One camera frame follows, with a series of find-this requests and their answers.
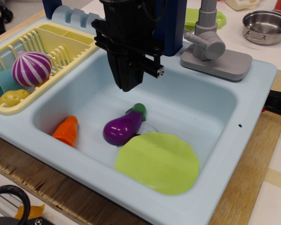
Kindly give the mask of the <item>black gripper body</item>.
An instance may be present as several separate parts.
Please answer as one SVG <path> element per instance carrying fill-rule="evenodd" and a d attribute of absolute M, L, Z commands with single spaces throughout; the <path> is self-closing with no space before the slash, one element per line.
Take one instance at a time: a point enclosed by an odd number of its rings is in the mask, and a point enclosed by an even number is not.
<path fill-rule="evenodd" d="M 165 6 L 155 0 L 103 0 L 105 19 L 95 19 L 96 45 L 108 53 L 128 57 L 142 71 L 158 78 L 164 43 L 153 37 Z"/>

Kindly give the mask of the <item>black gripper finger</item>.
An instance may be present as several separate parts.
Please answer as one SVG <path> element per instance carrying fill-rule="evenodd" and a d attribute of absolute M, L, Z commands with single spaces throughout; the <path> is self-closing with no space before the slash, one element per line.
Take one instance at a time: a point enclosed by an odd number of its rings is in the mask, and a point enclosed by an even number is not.
<path fill-rule="evenodd" d="M 116 85 L 121 90 L 129 90 L 127 60 L 123 55 L 107 52 L 108 62 Z"/>
<path fill-rule="evenodd" d="M 126 60 L 125 92 L 128 92 L 142 83 L 144 71 L 140 68 L 136 60 L 128 57 L 126 57 L 125 60 Z"/>

